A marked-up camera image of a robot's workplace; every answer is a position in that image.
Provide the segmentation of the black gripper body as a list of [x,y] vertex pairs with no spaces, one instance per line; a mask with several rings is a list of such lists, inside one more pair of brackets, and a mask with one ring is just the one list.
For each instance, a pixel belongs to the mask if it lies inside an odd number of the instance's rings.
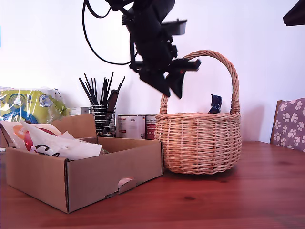
[[161,23],[161,33],[145,42],[134,42],[130,38],[130,68],[139,73],[140,70],[172,72],[198,71],[201,61],[189,61],[177,58],[178,51],[172,45],[173,36],[185,34],[185,22]]

